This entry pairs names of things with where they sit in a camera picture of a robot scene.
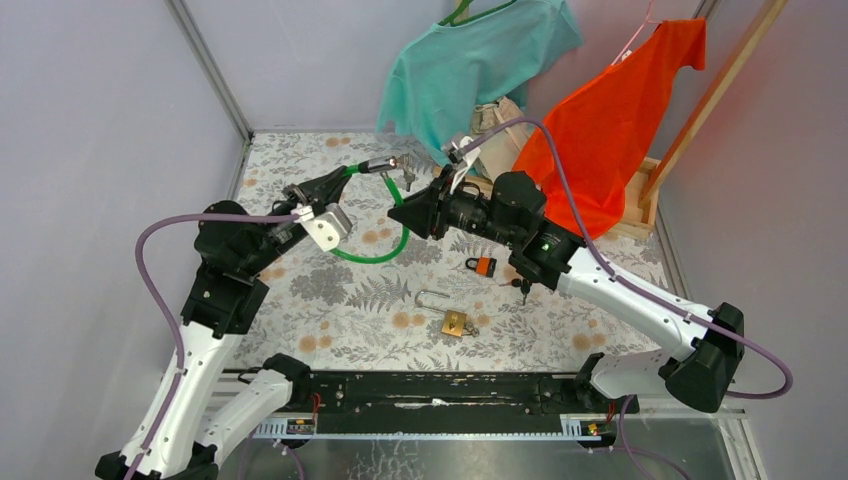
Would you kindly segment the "orange black padlock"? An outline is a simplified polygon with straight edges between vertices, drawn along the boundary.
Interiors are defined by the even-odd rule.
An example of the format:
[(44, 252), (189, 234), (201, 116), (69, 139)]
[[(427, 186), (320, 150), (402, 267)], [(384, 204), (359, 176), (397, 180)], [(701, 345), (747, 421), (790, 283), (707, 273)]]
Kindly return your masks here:
[(485, 256), (470, 257), (465, 261), (465, 268), (480, 276), (493, 278), (497, 270), (497, 260)]

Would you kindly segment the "orange t-shirt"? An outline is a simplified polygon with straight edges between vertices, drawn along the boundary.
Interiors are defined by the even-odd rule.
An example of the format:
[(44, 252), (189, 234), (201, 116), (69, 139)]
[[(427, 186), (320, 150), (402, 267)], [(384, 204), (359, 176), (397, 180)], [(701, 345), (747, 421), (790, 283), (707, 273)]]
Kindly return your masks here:
[(706, 43), (705, 19), (666, 20), (622, 63), (546, 115), (557, 150), (536, 131), (513, 168), (541, 187), (551, 221), (593, 239), (619, 223), (626, 186), (648, 154), (675, 77), (684, 67), (705, 68)]

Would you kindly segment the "wooden clothes rack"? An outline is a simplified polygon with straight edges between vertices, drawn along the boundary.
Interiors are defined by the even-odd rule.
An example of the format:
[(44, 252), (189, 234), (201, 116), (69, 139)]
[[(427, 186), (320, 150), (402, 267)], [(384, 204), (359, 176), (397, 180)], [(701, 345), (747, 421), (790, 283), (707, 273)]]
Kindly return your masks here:
[(653, 159), (648, 151), (637, 173), (626, 186), (624, 215), (609, 231), (618, 233), (628, 231), (634, 238), (645, 238), (654, 230), (661, 186), (682, 159), (684, 152), (700, 132), (751, 54), (759, 46), (762, 38), (782, 13), (785, 5), (783, 1), (761, 2), (759, 11), (753, 14), (749, 26), (743, 33), (724, 31), (726, 22), (734, 15), (726, 6), (721, 6), (717, 12), (706, 17), (695, 17), (703, 18), (707, 23), (706, 66), (708, 49), (716, 42), (723, 44), (720, 51), (723, 65), (716, 72), (698, 104), (693, 107), (689, 118), (681, 126), (665, 155), (660, 159)]

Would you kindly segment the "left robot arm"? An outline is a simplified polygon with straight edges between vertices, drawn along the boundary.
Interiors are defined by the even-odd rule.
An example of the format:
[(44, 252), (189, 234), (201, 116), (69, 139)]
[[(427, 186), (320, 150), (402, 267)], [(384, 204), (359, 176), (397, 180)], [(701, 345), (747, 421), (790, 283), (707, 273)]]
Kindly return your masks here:
[(335, 248), (351, 224), (339, 207), (347, 167), (291, 185), (263, 216), (222, 200), (189, 216), (201, 263), (179, 314), (167, 313), (175, 351), (137, 431), (103, 455), (99, 479), (214, 479), (227, 458), (274, 410), (296, 411), (312, 394), (310, 369), (278, 354), (253, 385), (215, 414), (207, 407), (268, 293), (261, 273), (304, 239)]

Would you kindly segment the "teal t-shirt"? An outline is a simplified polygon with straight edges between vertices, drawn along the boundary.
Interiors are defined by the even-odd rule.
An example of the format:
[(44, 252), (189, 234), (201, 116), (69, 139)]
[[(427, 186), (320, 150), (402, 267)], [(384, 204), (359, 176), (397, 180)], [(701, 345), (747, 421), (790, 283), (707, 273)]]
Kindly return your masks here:
[(565, 1), (510, 1), (464, 23), (435, 23), (398, 54), (375, 128), (414, 137), (443, 166), (442, 146), (469, 132), (475, 106), (503, 96), (525, 106), (528, 81), (582, 43)]

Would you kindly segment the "small silver keys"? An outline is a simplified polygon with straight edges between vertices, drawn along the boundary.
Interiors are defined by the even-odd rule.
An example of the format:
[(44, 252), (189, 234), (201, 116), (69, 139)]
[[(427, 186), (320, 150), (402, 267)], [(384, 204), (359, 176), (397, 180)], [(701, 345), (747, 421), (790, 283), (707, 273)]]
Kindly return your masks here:
[(480, 334), (480, 331), (473, 322), (466, 322), (463, 326), (463, 333), (472, 337), (477, 337)]

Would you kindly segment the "aluminium frame profile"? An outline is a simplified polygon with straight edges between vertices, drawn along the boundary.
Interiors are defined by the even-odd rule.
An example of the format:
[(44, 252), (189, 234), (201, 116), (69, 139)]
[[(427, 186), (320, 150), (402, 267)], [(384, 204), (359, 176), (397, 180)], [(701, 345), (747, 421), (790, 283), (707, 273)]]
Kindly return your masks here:
[(188, 3), (184, 0), (165, 0), (164, 3), (238, 136), (243, 143), (249, 144), (253, 130), (227, 84)]

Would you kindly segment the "brass padlock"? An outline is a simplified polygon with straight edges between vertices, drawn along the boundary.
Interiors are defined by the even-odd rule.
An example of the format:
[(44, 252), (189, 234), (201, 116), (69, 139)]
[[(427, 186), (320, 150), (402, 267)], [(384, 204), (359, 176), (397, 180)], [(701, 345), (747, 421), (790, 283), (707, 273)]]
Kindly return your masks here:
[(474, 331), (474, 329), (466, 329), (468, 326), (468, 316), (466, 313), (430, 305), (426, 301), (426, 297), (446, 300), (450, 299), (450, 296), (446, 293), (432, 290), (420, 290), (414, 296), (414, 302), (418, 308), (442, 315), (441, 332), (443, 334), (461, 338), (466, 333), (471, 334)]

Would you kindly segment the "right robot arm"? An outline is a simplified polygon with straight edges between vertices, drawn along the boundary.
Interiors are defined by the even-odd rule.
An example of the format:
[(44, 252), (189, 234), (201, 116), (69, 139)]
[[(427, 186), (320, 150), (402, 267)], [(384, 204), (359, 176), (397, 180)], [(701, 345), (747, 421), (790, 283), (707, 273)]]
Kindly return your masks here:
[(452, 184), (443, 172), (389, 210), (389, 218), (423, 239), (456, 228), (509, 248), (508, 262), (532, 284), (601, 308), (650, 338), (657, 350), (593, 354), (573, 386), (575, 402), (597, 412), (612, 399), (668, 393), (705, 413), (721, 407), (745, 348), (744, 315), (724, 302), (687, 301), (595, 257), (587, 242), (544, 215), (547, 198), (524, 172), (498, 177), (488, 197)]

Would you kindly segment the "floral table cloth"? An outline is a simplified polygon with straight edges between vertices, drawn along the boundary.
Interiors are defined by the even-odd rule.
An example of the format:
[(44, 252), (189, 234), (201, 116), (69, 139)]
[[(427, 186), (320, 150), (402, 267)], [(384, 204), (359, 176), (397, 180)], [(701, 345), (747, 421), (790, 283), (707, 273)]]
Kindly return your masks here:
[[(521, 304), (506, 248), (451, 230), (442, 240), (411, 236), (393, 254), (400, 226), (385, 213), (392, 198), (382, 179), (361, 175), (341, 204), (353, 229), (341, 256), (304, 241), (261, 275), (268, 295), (232, 366), (261, 364), (276, 353), (315, 369), (575, 371), (592, 353), (647, 351), (653, 343), (591, 304), (534, 286)], [(470, 257), (497, 260), (493, 278), (465, 268)], [(415, 305), (466, 313), (480, 334), (443, 334), (442, 315)]]

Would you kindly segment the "beige cloth bag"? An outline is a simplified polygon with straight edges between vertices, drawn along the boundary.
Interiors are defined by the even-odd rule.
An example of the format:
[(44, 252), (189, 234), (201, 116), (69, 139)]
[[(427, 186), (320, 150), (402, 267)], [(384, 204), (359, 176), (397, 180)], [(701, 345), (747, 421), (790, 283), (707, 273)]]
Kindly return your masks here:
[[(476, 105), (470, 124), (471, 136), (483, 136), (493, 128), (522, 116), (522, 110), (506, 96)], [(476, 162), (479, 175), (494, 181), (499, 175), (511, 171), (533, 130), (532, 124), (518, 123), (505, 128), (484, 143)]]

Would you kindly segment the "pink hanger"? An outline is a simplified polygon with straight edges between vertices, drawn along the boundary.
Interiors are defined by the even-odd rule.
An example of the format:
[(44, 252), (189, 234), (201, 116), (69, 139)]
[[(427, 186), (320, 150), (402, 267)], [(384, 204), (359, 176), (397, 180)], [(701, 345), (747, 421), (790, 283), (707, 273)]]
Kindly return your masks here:
[(618, 54), (614, 57), (614, 59), (610, 63), (611, 66), (616, 66), (622, 63), (633, 53), (634, 48), (636, 47), (636, 42), (649, 27), (656, 27), (657, 25), (660, 25), (662, 23), (661, 20), (657, 20), (653, 16), (655, 6), (655, 0), (648, 1), (646, 12), (644, 14), (642, 22), (639, 24), (637, 29), (630, 36), (624, 46), (620, 49)]

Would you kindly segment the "green hanger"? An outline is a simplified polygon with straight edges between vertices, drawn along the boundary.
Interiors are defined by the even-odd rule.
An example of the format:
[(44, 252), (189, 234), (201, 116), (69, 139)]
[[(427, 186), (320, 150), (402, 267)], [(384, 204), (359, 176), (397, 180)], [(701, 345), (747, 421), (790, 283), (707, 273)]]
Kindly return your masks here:
[(449, 13), (446, 17), (444, 17), (441, 21), (438, 22), (439, 26), (449, 26), (449, 27), (458, 27), (469, 22), (473, 22), (479, 18), (483, 18), (485, 16), (491, 15), (493, 13), (499, 12), (505, 8), (516, 3), (516, 0), (510, 0), (506, 2), (502, 2), (498, 5), (495, 5), (487, 10), (479, 11), (477, 13), (473, 13), (471, 11), (471, 5), (473, 4), (473, 0), (461, 0), (455, 2), (454, 10)]

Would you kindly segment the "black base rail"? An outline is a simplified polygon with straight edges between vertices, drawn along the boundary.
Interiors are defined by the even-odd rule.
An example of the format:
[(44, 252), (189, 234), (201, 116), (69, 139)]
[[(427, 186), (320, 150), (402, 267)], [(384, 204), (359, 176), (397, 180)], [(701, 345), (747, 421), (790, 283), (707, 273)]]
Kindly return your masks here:
[(609, 399), (582, 374), (315, 371), (310, 391), (272, 415), (289, 437), (586, 437), (615, 430), (637, 401)]

